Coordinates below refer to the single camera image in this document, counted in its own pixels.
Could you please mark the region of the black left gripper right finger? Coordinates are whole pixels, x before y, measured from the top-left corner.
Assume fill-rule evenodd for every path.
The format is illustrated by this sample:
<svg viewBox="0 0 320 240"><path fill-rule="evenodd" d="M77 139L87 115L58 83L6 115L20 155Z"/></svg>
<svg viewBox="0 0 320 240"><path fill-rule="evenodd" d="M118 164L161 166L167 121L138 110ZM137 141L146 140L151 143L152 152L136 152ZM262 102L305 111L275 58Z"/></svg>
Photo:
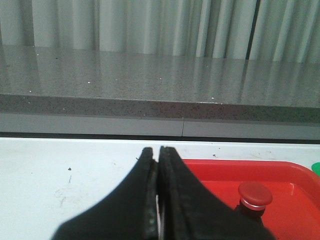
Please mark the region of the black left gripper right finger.
<svg viewBox="0 0 320 240"><path fill-rule="evenodd" d="M158 158L158 203L162 240L273 240L261 224L212 194L173 147Z"/></svg>

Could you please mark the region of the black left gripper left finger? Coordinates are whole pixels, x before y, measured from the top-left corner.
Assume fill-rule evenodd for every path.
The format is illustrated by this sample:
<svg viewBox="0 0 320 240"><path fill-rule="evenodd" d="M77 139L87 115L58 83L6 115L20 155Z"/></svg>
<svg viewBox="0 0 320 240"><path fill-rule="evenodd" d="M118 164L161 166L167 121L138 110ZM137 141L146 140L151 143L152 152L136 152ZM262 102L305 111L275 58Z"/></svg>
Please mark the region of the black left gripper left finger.
<svg viewBox="0 0 320 240"><path fill-rule="evenodd" d="M158 164L146 147L123 181L103 200L61 224L54 240L156 240Z"/></svg>

